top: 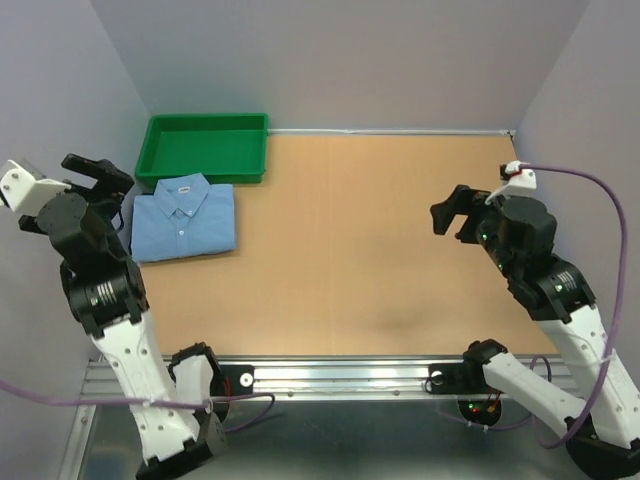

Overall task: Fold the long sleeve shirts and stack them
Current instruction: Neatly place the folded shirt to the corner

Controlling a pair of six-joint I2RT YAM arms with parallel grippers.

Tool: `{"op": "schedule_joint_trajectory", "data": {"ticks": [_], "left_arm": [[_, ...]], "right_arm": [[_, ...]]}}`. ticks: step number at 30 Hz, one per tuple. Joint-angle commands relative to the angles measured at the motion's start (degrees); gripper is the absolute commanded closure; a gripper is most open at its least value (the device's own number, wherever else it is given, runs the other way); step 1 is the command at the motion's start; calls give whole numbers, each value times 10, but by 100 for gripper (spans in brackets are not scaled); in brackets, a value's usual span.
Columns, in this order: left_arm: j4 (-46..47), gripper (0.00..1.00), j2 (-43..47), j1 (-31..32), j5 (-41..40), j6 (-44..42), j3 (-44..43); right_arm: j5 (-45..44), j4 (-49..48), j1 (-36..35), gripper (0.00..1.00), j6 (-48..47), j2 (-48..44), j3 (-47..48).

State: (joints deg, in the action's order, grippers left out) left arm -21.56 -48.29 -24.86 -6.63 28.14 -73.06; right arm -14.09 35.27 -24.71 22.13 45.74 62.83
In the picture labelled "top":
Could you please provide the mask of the light blue long sleeve shirt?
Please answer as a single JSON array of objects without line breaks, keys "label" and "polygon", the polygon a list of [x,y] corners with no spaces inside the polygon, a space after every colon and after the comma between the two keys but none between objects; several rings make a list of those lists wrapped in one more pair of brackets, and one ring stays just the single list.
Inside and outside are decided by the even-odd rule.
[{"label": "light blue long sleeve shirt", "polygon": [[131,253],[153,263],[226,253],[237,246],[231,184],[211,184],[197,173],[160,180],[133,202]]}]

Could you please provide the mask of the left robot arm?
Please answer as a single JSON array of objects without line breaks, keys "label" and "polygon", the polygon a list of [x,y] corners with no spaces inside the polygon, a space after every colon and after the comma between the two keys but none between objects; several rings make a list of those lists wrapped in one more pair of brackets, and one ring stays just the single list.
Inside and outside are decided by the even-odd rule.
[{"label": "left robot arm", "polygon": [[21,230],[47,236],[62,258],[70,311],[111,366],[138,428],[137,478],[178,479],[225,445],[211,400],[223,371],[204,343],[170,363],[162,358],[141,272],[113,224],[133,179],[108,160],[69,154],[61,165],[94,185],[57,181],[9,160],[1,169],[2,201],[19,215]]}]

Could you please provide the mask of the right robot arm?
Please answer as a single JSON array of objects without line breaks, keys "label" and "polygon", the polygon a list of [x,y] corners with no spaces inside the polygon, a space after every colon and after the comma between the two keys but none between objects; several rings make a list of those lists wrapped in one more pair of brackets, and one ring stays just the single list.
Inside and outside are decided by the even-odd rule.
[{"label": "right robot arm", "polygon": [[432,393],[502,392],[565,437],[571,459],[589,478],[638,474],[639,390],[617,353],[606,347],[612,333],[603,327],[586,279],[553,251],[555,217],[534,198],[492,196],[466,185],[430,212],[437,235],[446,233],[455,216],[465,216],[456,238],[485,250],[580,391],[577,397],[568,394],[487,339],[471,343],[461,362],[436,365]]}]

